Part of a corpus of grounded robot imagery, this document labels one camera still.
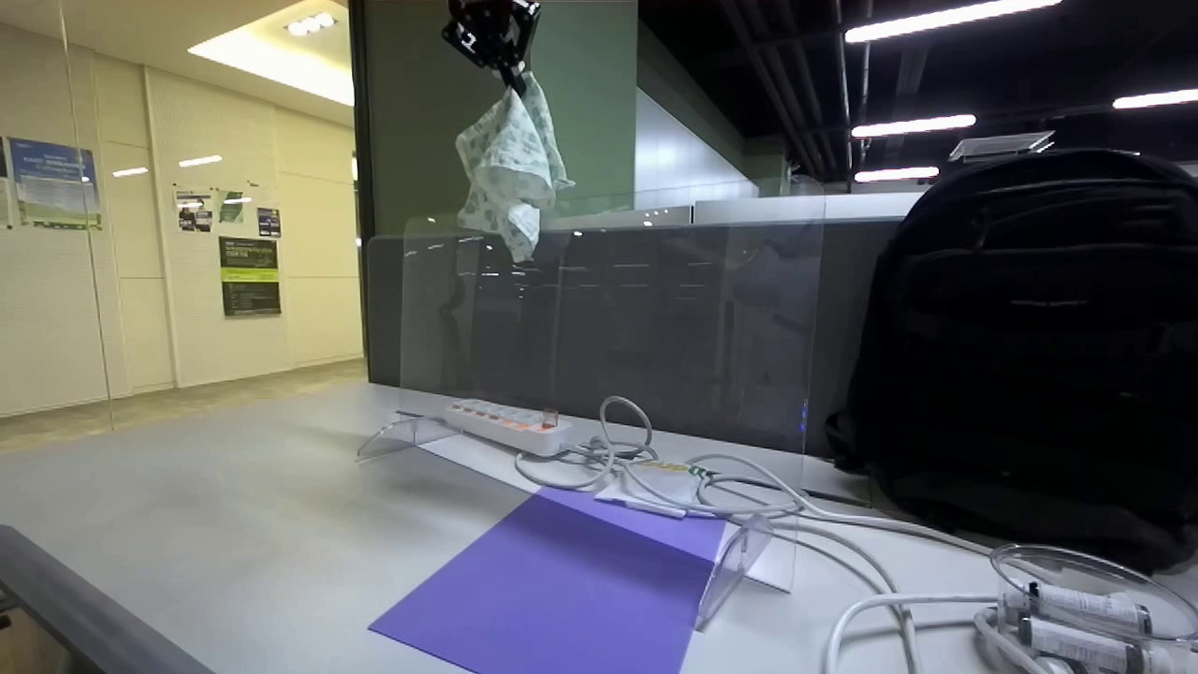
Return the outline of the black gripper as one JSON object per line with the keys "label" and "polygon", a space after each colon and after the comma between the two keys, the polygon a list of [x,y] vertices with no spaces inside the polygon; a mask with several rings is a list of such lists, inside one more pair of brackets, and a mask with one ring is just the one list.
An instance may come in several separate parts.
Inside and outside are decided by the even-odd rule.
{"label": "black gripper", "polygon": [[527,53],[539,28],[539,0],[448,0],[443,36],[510,91],[531,77]]}

